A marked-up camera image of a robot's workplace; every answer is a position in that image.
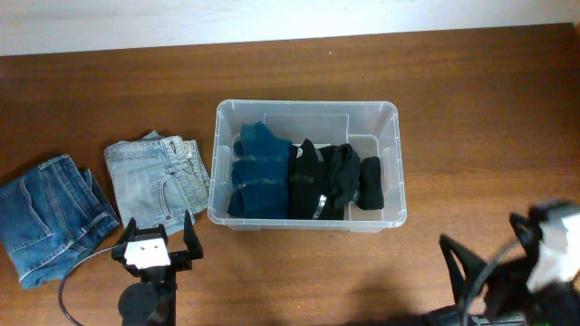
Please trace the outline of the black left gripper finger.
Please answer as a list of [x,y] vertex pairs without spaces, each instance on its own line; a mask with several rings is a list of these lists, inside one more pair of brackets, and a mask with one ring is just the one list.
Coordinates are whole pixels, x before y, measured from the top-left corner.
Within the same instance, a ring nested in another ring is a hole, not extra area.
[[194,219],[191,218],[191,214],[189,213],[188,210],[186,210],[184,216],[183,242],[188,248],[189,259],[198,260],[202,259],[204,254],[201,243],[198,239],[197,234],[195,233],[193,222]]
[[136,220],[132,217],[129,223],[125,226],[125,229],[117,241],[116,245],[123,245],[128,243],[134,237],[134,231],[136,230]]

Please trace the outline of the dark grey garment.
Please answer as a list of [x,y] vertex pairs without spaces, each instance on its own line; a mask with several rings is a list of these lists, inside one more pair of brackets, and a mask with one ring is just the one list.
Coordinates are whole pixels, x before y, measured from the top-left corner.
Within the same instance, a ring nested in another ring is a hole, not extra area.
[[384,208],[381,182],[381,161],[376,156],[360,158],[348,143],[331,146],[325,151],[327,193],[333,206],[340,208],[355,203],[361,210]]

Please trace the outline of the clear plastic storage container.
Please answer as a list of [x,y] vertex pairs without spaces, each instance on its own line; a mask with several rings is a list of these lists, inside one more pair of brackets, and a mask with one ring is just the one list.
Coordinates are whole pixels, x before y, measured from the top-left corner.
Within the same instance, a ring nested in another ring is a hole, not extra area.
[[[278,138],[318,148],[348,143],[360,158],[381,161],[384,207],[365,211],[351,203],[341,220],[245,219],[227,213],[234,187],[234,145],[245,124],[264,123]],[[217,106],[208,197],[208,217],[236,231],[295,229],[377,233],[407,219],[399,114],[388,101],[225,100]]]

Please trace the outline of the black shirt with logo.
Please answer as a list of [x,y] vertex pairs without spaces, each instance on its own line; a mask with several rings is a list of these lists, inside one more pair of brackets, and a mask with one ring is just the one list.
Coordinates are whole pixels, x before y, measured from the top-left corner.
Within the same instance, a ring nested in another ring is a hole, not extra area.
[[334,146],[317,148],[310,139],[293,146],[289,160],[288,218],[343,220],[344,207],[334,207],[328,195],[329,159]]

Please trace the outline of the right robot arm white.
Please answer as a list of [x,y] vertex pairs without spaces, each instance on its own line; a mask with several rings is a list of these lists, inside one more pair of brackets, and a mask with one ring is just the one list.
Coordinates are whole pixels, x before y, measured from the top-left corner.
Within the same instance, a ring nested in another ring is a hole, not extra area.
[[436,214],[377,233],[239,232],[197,224],[203,257],[178,278],[180,325],[389,325],[474,312],[493,323],[579,322],[492,214]]

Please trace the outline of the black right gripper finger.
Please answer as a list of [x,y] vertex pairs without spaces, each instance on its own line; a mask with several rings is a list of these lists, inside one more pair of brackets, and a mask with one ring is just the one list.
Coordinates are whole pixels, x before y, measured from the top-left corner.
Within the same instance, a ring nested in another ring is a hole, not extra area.
[[522,216],[518,213],[509,215],[509,223],[523,247],[532,247],[539,242],[541,238],[540,221],[541,213],[537,207],[531,207],[527,216]]
[[439,244],[448,266],[454,301],[463,304],[469,289],[488,263],[447,235],[440,236]]

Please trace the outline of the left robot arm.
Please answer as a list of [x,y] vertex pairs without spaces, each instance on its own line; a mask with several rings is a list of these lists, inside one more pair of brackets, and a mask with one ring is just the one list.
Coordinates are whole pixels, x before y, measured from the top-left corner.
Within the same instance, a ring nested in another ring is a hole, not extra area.
[[170,252],[163,225],[140,229],[135,219],[126,225],[112,248],[111,258],[139,279],[128,286],[118,301],[124,325],[174,325],[176,323],[176,274],[192,268],[203,257],[191,219],[185,220],[185,250]]

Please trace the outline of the blue shirt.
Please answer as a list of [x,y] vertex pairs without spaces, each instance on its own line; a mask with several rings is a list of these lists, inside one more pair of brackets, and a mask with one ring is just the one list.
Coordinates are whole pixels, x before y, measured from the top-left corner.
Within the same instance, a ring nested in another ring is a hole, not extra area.
[[244,124],[234,143],[234,188],[227,213],[251,219],[286,219],[292,142],[278,138],[264,123]]

